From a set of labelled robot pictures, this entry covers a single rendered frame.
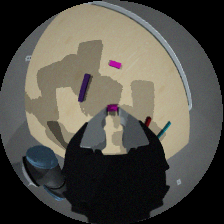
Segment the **red rod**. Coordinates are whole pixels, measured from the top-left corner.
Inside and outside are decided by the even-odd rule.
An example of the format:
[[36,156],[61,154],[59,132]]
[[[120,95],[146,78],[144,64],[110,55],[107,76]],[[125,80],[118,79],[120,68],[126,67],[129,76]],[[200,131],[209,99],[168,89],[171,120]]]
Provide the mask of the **red rod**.
[[147,117],[147,119],[145,121],[145,124],[146,124],[147,127],[149,127],[149,124],[150,124],[151,120],[152,120],[151,117]]

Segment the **turquoise rod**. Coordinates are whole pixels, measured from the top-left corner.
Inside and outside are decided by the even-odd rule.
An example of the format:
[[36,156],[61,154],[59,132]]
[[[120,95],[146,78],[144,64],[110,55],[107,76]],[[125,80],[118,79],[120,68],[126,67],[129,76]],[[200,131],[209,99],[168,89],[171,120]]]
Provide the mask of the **turquoise rod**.
[[168,127],[171,125],[171,122],[168,122],[166,126],[161,130],[161,132],[157,135],[158,139],[163,135],[163,133],[168,129]]

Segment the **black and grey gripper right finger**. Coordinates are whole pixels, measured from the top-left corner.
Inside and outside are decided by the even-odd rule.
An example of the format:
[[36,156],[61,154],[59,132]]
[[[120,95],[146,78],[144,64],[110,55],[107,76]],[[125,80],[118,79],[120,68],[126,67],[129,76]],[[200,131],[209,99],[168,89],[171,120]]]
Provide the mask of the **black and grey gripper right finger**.
[[165,158],[163,146],[158,137],[141,121],[133,117],[120,107],[117,107],[120,124],[124,128],[122,134],[122,145],[127,153],[131,148],[136,152],[147,153],[156,157],[164,166],[165,171],[169,165]]

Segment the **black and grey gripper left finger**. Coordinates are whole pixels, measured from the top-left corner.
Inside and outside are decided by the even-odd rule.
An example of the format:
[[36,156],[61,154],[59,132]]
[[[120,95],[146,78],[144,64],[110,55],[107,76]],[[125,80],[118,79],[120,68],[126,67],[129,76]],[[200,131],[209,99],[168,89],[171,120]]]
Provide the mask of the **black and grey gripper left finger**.
[[[108,116],[107,107],[102,109],[76,132],[71,138],[65,152],[61,174],[66,176],[69,167],[79,158],[94,155],[96,149],[101,152],[106,148],[106,132],[103,129]],[[103,127],[103,128],[102,128]]]

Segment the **dark purple rod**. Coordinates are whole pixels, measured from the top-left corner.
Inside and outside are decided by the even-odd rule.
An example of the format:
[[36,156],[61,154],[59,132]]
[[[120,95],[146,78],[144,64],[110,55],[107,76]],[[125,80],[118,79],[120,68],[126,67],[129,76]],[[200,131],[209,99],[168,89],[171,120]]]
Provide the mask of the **dark purple rod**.
[[82,82],[81,89],[80,89],[80,93],[79,93],[79,98],[78,98],[79,102],[83,102],[83,100],[84,100],[84,96],[85,96],[85,93],[86,93],[86,89],[87,89],[90,77],[91,77],[90,74],[86,73],[84,75],[83,82]]

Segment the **magenta rod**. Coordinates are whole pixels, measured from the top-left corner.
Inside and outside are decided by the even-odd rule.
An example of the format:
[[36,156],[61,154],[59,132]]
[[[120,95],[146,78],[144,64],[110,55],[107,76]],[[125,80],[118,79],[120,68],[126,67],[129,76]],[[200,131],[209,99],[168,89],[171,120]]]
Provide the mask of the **magenta rod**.
[[111,60],[109,66],[112,66],[112,67],[120,69],[121,63],[115,62],[115,61]]
[[107,105],[108,111],[117,111],[117,105]]

